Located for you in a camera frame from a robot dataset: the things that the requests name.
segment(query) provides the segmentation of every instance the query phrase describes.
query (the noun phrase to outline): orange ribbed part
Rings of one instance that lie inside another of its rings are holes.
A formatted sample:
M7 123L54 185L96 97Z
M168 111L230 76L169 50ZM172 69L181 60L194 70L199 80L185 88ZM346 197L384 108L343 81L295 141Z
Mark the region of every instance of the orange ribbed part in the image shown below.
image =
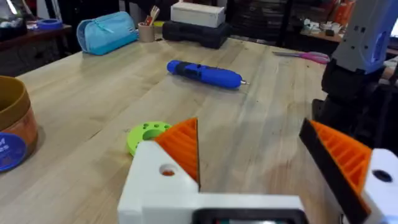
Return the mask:
M359 141L316 121L311 121L325 149L360 197L372 150Z
M188 119L172 126L154 140L199 183L197 127L197 118Z

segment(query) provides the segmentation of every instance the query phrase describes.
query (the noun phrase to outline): black box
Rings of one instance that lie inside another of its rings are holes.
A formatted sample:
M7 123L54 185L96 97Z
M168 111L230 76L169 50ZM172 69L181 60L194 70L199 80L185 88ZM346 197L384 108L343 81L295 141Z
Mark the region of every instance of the black box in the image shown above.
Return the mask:
M167 21L163 25L165 40L190 40L204 47L219 49L229 36L229 25L223 23L217 28Z

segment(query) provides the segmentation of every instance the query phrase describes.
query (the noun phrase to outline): white 3d printed part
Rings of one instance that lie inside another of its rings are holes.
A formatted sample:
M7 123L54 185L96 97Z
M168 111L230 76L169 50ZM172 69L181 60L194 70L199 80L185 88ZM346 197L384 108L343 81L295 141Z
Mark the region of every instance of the white 3d printed part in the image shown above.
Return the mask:
M189 224L201 208L303 211L298 196L199 193L198 184L155 141L139 143L118 206L119 224Z

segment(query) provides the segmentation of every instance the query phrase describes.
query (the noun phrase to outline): orange jar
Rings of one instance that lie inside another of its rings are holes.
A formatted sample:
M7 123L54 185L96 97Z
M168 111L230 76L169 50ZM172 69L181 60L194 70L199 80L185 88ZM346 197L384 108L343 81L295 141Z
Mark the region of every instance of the orange jar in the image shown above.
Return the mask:
M15 134L25 142L23 160L35 151L38 137L36 120L26 87L16 78L0 76L0 133ZM2 153L0 166L5 160L12 159L7 156L8 152Z

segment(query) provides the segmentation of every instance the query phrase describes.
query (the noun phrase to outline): pencil holder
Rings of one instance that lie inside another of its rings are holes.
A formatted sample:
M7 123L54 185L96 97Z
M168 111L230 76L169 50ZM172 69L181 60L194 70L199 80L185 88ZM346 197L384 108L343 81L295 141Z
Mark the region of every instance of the pencil holder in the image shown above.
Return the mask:
M139 40L141 42L153 42L155 41L155 30L154 26L144 25L143 22L138 23Z

